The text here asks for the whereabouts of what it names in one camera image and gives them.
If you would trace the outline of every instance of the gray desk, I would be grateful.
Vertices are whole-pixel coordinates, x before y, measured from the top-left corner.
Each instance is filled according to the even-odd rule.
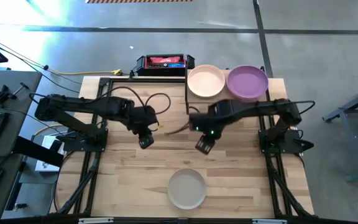
[[[17,100],[7,100],[4,106],[27,113],[31,104],[29,93],[36,91],[40,79],[41,74],[39,72],[0,71],[0,88],[5,84],[9,87],[10,91],[13,92],[20,87],[20,82],[23,82],[30,88],[29,90],[22,90],[18,94]],[[0,137],[0,162],[5,155],[12,151],[25,118],[25,115],[21,113],[14,111],[6,112],[11,115]],[[0,182],[0,217],[4,211],[9,194],[11,193],[17,172],[22,164],[22,159],[22,155],[13,155],[2,166],[5,173]]]

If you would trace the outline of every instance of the wooden tabletop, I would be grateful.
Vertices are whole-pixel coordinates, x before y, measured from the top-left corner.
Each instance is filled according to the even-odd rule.
[[[99,78],[84,77],[80,96],[95,98]],[[266,163],[257,138],[257,118],[244,118],[228,126],[206,156],[194,149],[201,133],[186,130],[172,136],[164,135],[164,132],[182,127],[188,120],[184,84],[114,83],[114,87],[122,85],[133,88],[143,101],[154,93],[166,93],[172,105],[167,112],[157,116],[163,127],[153,133],[154,144],[144,150],[139,147],[138,137],[125,126],[112,121],[108,123],[109,138],[99,167],[92,216],[273,218]],[[270,79],[269,90],[271,99],[287,97],[283,79]],[[113,95],[130,98],[135,105],[140,105],[128,90],[118,89]],[[156,96],[149,105],[162,111],[167,103],[164,96]],[[190,106],[206,111],[208,103],[196,101]],[[75,116],[85,123],[91,122],[91,114],[76,113]],[[63,165],[57,185],[59,207],[78,185],[83,156],[76,152]],[[302,206],[313,213],[300,159],[284,154],[283,164],[288,188]],[[182,168],[197,170],[208,186],[205,201],[194,210],[176,208],[167,197],[170,177]],[[282,193],[278,186],[277,189],[280,208],[284,212]],[[88,188],[85,189],[83,207],[87,194]]]

